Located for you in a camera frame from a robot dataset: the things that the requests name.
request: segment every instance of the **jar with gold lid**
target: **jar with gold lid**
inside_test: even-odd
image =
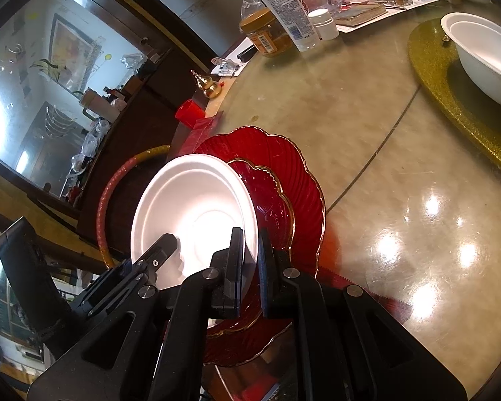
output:
[[[283,53],[293,45],[290,36],[268,8],[263,8],[239,23],[239,28],[266,57]]]

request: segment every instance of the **white bowl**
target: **white bowl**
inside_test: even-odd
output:
[[[258,224],[251,197],[224,161],[210,155],[181,156],[156,174],[139,201],[132,225],[132,261],[160,236],[171,233],[178,239],[178,249],[158,269],[156,286],[180,285],[208,268],[214,252],[229,247],[233,227],[243,229],[248,250],[242,269],[244,295],[258,256]]]
[[[456,44],[460,62],[479,89],[501,104],[501,27],[468,13],[450,13],[442,28]]]

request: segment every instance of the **red cup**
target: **red cup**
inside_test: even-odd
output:
[[[176,119],[191,129],[195,126],[197,119],[203,119],[204,116],[206,116],[206,112],[192,99],[185,101],[175,115]]]

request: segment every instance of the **gold gourd ornament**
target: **gold gourd ornament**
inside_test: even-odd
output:
[[[191,69],[191,74],[196,79],[196,85],[202,90],[206,98],[212,99],[220,94],[222,87],[218,82],[213,81],[213,79],[207,75],[201,75],[198,72]]]

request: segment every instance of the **round table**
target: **round table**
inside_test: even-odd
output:
[[[426,95],[406,46],[450,11],[501,25],[495,5],[439,1],[307,53],[257,55],[216,131],[256,125],[299,147],[339,239],[321,264],[410,303],[404,326],[472,397],[501,361],[501,171]],[[216,370],[229,390],[236,369]]]

